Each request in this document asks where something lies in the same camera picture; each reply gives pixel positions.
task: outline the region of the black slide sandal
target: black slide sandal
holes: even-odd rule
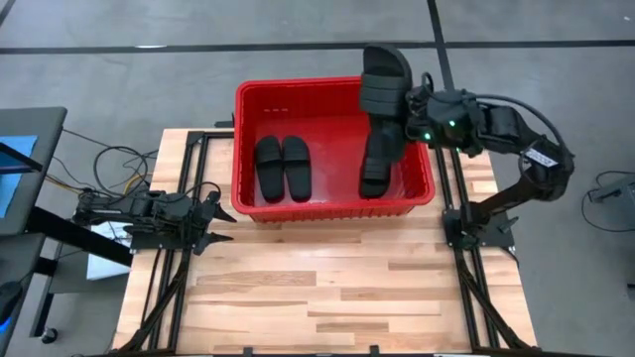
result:
[[[283,161],[280,143],[274,136],[267,136],[256,144],[256,173],[260,191],[269,203],[275,203],[285,195],[283,183]]]
[[[368,113],[371,130],[381,131],[384,157],[395,163],[406,152],[405,95],[413,87],[412,70],[404,55],[389,45],[366,46],[363,62],[359,107]]]
[[[308,201],[312,190],[311,156],[307,143],[296,136],[286,137],[282,142],[282,157],[291,198],[295,202]]]
[[[390,185],[390,162],[384,158],[383,146],[381,133],[370,132],[366,141],[359,184],[359,195],[363,198],[379,198],[386,193]]]

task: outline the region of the cable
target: cable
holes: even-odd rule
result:
[[[77,184],[81,184],[81,185],[84,185],[84,186],[88,186],[88,187],[90,187],[90,188],[92,188],[92,189],[96,189],[94,185],[92,185],[92,184],[90,184],[90,183],[87,183],[87,182],[82,182],[82,181],[78,180],[77,178],[75,178],[75,177],[74,177],[74,176],[70,173],[70,171],[68,170],[68,168],[66,167],[66,165],[64,164],[64,162],[63,162],[62,160],[60,160],[60,159],[58,159],[58,158],[56,158],[56,157],[53,157],[53,160],[55,160],[55,161],[57,161],[58,163],[60,163],[60,165],[62,165],[63,170],[66,172],[66,174],[67,174],[67,175],[68,175],[68,176],[69,176],[69,177],[70,177],[73,181],[75,181]]]
[[[588,190],[584,196],[582,197],[582,202],[580,205],[580,211],[582,213],[582,218],[584,218],[584,221],[586,221],[586,223],[588,223],[588,225],[590,225],[591,227],[595,228],[595,229],[599,229],[601,231],[604,232],[609,232],[609,233],[627,233],[627,232],[635,232],[635,228],[627,228],[627,229],[612,229],[612,228],[605,228],[602,226],[599,226],[593,222],[591,222],[588,217],[586,216],[586,212],[584,211],[584,202],[586,201],[586,198],[593,192],[599,190],[599,188],[594,188],[594,189],[590,189]]]
[[[625,172],[625,171],[616,171],[616,170],[601,172],[597,174],[597,176],[595,177],[595,183],[597,183],[598,186],[602,187],[603,184],[599,182],[599,179],[603,176],[610,175],[610,174],[635,175],[635,172]]]
[[[47,180],[48,182],[50,182],[50,183],[52,183],[52,184],[54,184],[54,185],[56,185],[56,186],[58,186],[58,187],[60,187],[62,189],[68,190],[68,191],[70,191],[72,193],[75,193],[75,194],[80,194],[81,193],[80,190],[77,190],[74,187],[66,185],[65,183],[61,183],[61,182],[59,182],[59,181],[57,181],[57,180],[55,180],[53,178],[50,178],[48,175],[45,177],[45,180]]]
[[[147,152],[147,153],[143,154],[142,156],[143,156],[144,158],[146,158],[146,159],[156,160],[157,158],[153,158],[153,157],[151,157],[151,155],[152,155],[152,154],[154,154],[154,153],[157,153],[158,151],[159,151],[159,150],[153,150],[153,151],[151,151],[151,152]],[[134,177],[134,175],[140,175],[140,173],[139,173],[139,169],[141,168],[141,166],[143,165],[143,163],[141,163],[141,162],[140,162],[140,163],[139,163],[139,165],[137,165],[137,168],[133,168],[133,167],[128,166],[128,164],[129,164],[129,163],[132,163],[133,161],[135,161],[135,160],[137,160],[137,159],[139,159],[139,158],[138,158],[138,157],[135,157],[135,158],[133,158],[133,159],[130,159],[130,160],[128,160],[127,162],[123,163],[123,165],[121,166],[121,167],[122,167],[122,168],[124,168],[124,169],[130,169],[130,170],[133,170],[133,171],[134,171],[134,173],[133,173],[131,176],[129,176],[127,179],[125,179],[125,180],[123,180],[123,181],[121,181],[121,182],[119,182],[119,183],[113,184],[113,185],[111,185],[109,188],[114,188],[114,187],[120,186],[120,185],[122,185],[122,184],[125,184],[125,183],[126,183],[126,182],[128,182],[131,178],[133,178],[133,177]]]
[[[134,181],[136,181],[137,179],[142,179],[142,176],[136,175],[135,177],[128,179],[128,182],[126,182],[126,186],[123,188],[123,194],[128,193],[128,190],[130,189],[130,185],[134,183]]]
[[[105,148],[110,147],[110,145],[104,144],[104,143],[102,143],[102,142],[100,142],[100,141],[97,141],[97,140],[94,140],[94,139],[90,139],[90,138],[88,138],[87,136],[84,136],[84,135],[81,135],[81,134],[75,133],[75,132],[73,132],[73,131],[71,131],[71,130],[69,130],[69,129],[62,129],[62,130],[63,130],[63,131],[65,131],[65,132],[67,132],[67,133],[69,133],[69,134],[71,134],[71,135],[74,135],[74,136],[76,136],[76,137],[78,137],[78,138],[81,138],[81,139],[83,139],[83,140],[87,140],[87,141],[89,141],[89,142],[91,142],[91,143],[94,143],[94,144],[97,144],[97,145],[101,145],[102,147],[105,147]]]
[[[465,99],[490,99],[490,100],[500,100],[500,101],[505,101],[508,103],[512,103],[512,104],[516,104],[518,106],[521,106],[525,109],[527,109],[530,113],[534,114],[534,116],[536,116],[540,121],[543,122],[543,124],[545,124],[545,126],[547,126],[547,128],[549,128],[549,130],[554,134],[554,137],[556,137],[556,141],[558,141],[558,144],[560,144],[561,149],[563,149],[563,155],[566,155],[569,150],[567,149],[567,144],[565,143],[565,139],[563,139],[563,136],[560,135],[560,132],[558,131],[558,128],[556,128],[556,126],[554,125],[554,123],[552,123],[549,119],[547,119],[547,117],[541,113],[538,109],[534,108],[533,106],[525,103],[522,100],[518,100],[518,99],[514,99],[512,97],[508,97],[505,95],[497,95],[497,94],[475,94],[475,95],[467,95],[465,97]]]
[[[102,150],[99,152],[99,154],[97,154],[97,156],[95,157],[93,163],[92,163],[92,171],[93,174],[95,176],[95,181],[97,182],[97,185],[103,189],[105,192],[110,193],[112,195],[115,196],[120,196],[121,199],[125,198],[127,195],[126,194],[121,194],[119,192],[115,192],[113,190],[110,190],[108,187],[106,187],[102,182],[101,179],[99,178],[99,172],[97,171],[97,165],[99,164],[99,158],[101,158],[102,155],[104,155],[105,153],[112,151],[112,150],[117,150],[117,151],[123,151],[123,152],[127,152],[130,155],[136,155],[137,157],[139,157],[141,159],[142,164],[144,165],[144,172],[142,174],[143,179],[145,179],[146,175],[148,174],[148,162],[146,161],[146,158],[143,157],[143,155],[141,155],[138,151],[126,147],[126,146],[116,146],[116,147],[107,147],[106,149]],[[140,180],[139,183],[137,183],[137,185],[134,186],[134,188],[132,188],[132,191],[135,191],[137,188],[139,188],[139,186],[143,183],[143,180]]]

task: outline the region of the metal bracket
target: metal bracket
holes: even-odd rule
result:
[[[514,246],[514,237],[509,227],[518,218],[507,218],[507,213],[493,216],[489,223],[476,235],[469,235],[462,231],[460,211],[449,209],[444,211],[443,223],[445,240],[450,247],[471,249],[475,246],[509,248]]]

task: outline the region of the desk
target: desk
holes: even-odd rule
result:
[[[177,190],[187,132],[164,132],[152,189]],[[230,203],[233,140],[212,140],[208,152],[203,180],[220,185],[221,204],[238,223],[213,221],[214,232],[235,241],[192,256],[178,353],[242,353],[244,346],[256,353],[367,353],[372,344],[382,352],[470,350],[454,258],[441,227],[434,153],[438,194],[407,216],[258,225]],[[487,155],[462,157],[462,166],[471,199],[496,192]],[[204,186],[201,196],[209,190]],[[114,348],[139,327],[155,254],[142,251],[133,259]],[[515,262],[496,248],[481,254],[492,302],[522,339],[535,344]],[[474,306],[486,345],[482,312]],[[169,306],[165,316],[171,315]],[[167,345],[170,320],[163,319],[160,348]]]

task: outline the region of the metal leg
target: metal leg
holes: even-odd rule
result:
[[[52,277],[53,274],[56,272],[57,267],[58,261],[40,257],[38,258],[38,262],[36,263],[36,269],[33,272],[45,275],[47,277]]]
[[[36,313],[36,319],[31,326],[31,337],[42,337],[45,327],[47,325],[47,319],[49,318],[49,311],[51,311],[51,305],[53,304],[53,297],[55,295],[51,293],[45,293],[44,298],[40,300],[40,306],[38,306],[38,313]]]
[[[41,232],[59,242],[77,247],[115,263],[130,267],[132,254],[129,249],[100,234],[91,232],[72,222],[58,217],[40,207],[31,210],[27,229]]]

